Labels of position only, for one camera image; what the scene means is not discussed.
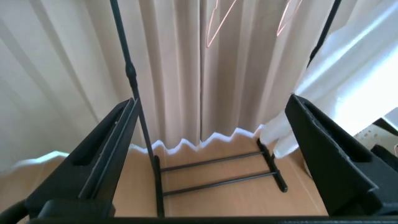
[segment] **white cloth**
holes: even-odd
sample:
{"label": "white cloth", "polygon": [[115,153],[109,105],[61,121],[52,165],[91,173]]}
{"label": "white cloth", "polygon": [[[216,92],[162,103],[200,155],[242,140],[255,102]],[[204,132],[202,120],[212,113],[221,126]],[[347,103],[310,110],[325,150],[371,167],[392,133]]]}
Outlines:
{"label": "white cloth", "polygon": [[[354,135],[398,105],[398,1],[383,1],[368,15],[332,33],[295,94],[310,100]],[[279,139],[282,158],[298,148],[284,111],[266,123],[261,142]]]}

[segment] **floor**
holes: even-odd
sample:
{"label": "floor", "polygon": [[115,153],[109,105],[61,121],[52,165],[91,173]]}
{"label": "floor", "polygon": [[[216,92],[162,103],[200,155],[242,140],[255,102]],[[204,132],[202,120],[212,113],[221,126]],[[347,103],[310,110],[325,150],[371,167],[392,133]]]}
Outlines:
{"label": "floor", "polygon": [[[256,138],[235,134],[230,142],[214,139],[195,152],[188,146],[169,155],[154,149],[161,167],[258,151]],[[20,167],[0,177],[0,210],[28,196],[63,160]],[[315,184],[303,167],[300,151],[276,160],[289,190],[282,193],[272,176],[246,180],[164,198],[166,217],[327,215]],[[176,190],[268,170],[261,155],[175,170],[162,174],[163,190]],[[155,217],[154,176],[149,157],[131,150],[113,200],[116,216]]]}

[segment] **curtain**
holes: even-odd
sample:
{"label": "curtain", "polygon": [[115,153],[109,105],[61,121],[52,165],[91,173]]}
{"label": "curtain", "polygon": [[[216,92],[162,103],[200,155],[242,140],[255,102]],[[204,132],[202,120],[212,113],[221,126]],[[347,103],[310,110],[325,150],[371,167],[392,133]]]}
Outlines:
{"label": "curtain", "polygon": [[[295,93],[310,100],[354,135],[398,105],[398,1],[376,4],[361,19],[333,32],[308,67]],[[262,130],[281,158],[298,144],[282,111]]]}
{"label": "curtain", "polygon": [[[341,27],[376,0],[344,1]],[[238,0],[210,48],[215,0],[119,0],[152,142],[255,131],[300,83],[333,0]],[[216,27],[230,0],[221,0]],[[72,151],[132,96],[109,1],[0,2],[0,170]],[[145,147],[140,124],[132,143]]]}

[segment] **wire hanger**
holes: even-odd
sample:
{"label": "wire hanger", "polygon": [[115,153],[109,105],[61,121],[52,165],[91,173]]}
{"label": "wire hanger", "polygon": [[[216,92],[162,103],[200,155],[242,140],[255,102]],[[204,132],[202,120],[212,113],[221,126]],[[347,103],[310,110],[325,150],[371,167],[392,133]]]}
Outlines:
{"label": "wire hanger", "polygon": [[299,7],[300,7],[300,5],[301,5],[301,2],[302,2],[303,0],[300,0],[300,2],[298,3],[298,5],[297,5],[295,11],[293,12],[293,14],[287,19],[287,21],[285,22],[285,24],[281,27],[280,25],[282,25],[282,21],[283,21],[284,18],[285,18],[286,11],[287,11],[287,9],[289,8],[289,4],[290,4],[291,1],[292,1],[292,0],[289,0],[289,1],[286,3],[284,13],[282,14],[282,18],[280,18],[280,21],[279,21],[279,26],[278,26],[278,30],[277,30],[277,32],[276,32],[276,36],[279,36],[279,34],[283,31],[283,29],[285,29],[285,26],[293,19],[294,15],[296,14],[296,12],[297,12],[297,10],[299,9]]}
{"label": "wire hanger", "polygon": [[223,25],[223,23],[224,23],[226,17],[228,16],[228,14],[229,14],[229,12],[231,11],[232,7],[234,6],[235,2],[236,2],[236,0],[234,0],[234,2],[232,3],[232,5],[229,7],[229,9],[228,9],[228,11],[226,12],[226,14],[225,14],[223,20],[220,22],[220,24],[219,24],[219,26],[218,26],[216,32],[214,33],[213,37],[211,38],[211,40],[210,40],[210,42],[209,42],[208,39],[209,39],[209,34],[210,34],[211,25],[213,24],[214,13],[215,13],[215,11],[216,11],[216,9],[217,9],[217,7],[218,7],[218,0],[216,0],[216,6],[214,7],[213,12],[211,12],[211,17],[210,17],[209,26],[208,26],[207,31],[206,31],[206,47],[207,47],[207,48],[209,48],[210,45],[213,43],[214,38],[216,38],[218,32],[220,31],[221,26]]}

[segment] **beige curtain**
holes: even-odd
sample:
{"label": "beige curtain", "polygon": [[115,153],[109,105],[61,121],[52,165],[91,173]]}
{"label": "beige curtain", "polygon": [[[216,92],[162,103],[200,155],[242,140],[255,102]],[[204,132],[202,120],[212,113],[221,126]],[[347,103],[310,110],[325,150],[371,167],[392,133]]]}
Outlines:
{"label": "beige curtain", "polygon": [[[344,2],[335,29],[365,0]],[[220,1],[211,34],[231,3]],[[119,0],[151,141],[198,144],[277,116],[333,0],[303,0],[289,21],[298,3],[276,37],[286,1],[238,0],[207,49],[215,0]],[[0,170],[70,152],[132,96],[109,1],[4,0],[0,16]],[[144,147],[140,129],[132,143]]]}

